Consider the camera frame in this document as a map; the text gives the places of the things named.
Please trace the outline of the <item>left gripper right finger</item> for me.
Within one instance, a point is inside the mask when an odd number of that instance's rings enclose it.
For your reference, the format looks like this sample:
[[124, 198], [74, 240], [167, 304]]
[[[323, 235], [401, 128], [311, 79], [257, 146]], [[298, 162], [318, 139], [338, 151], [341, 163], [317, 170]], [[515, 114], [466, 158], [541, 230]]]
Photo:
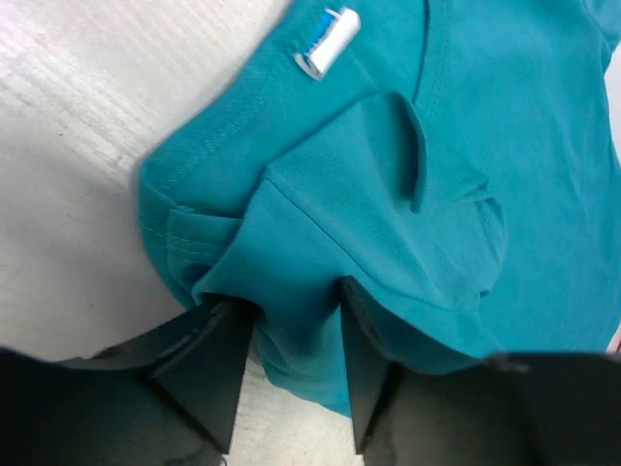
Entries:
[[616, 465], [616, 353], [497, 353], [425, 375], [390, 351], [375, 318], [402, 335], [353, 278], [341, 292], [354, 446], [368, 465]]

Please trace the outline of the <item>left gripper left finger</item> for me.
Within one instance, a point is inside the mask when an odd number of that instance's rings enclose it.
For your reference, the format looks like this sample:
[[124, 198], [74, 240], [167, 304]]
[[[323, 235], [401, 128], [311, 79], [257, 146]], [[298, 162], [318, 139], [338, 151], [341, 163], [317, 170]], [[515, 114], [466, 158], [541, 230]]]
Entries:
[[220, 464], [254, 319], [245, 300], [211, 296], [88, 358], [2, 349], [2, 463]]

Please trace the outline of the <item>teal t-shirt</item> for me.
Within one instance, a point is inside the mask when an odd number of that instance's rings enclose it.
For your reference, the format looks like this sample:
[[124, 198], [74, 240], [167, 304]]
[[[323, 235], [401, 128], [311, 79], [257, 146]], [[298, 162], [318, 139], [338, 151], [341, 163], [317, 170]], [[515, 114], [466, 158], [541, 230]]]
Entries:
[[268, 379], [350, 412], [339, 288], [395, 358], [618, 351], [616, 1], [296, 1], [144, 162], [145, 250], [186, 308], [262, 309]]

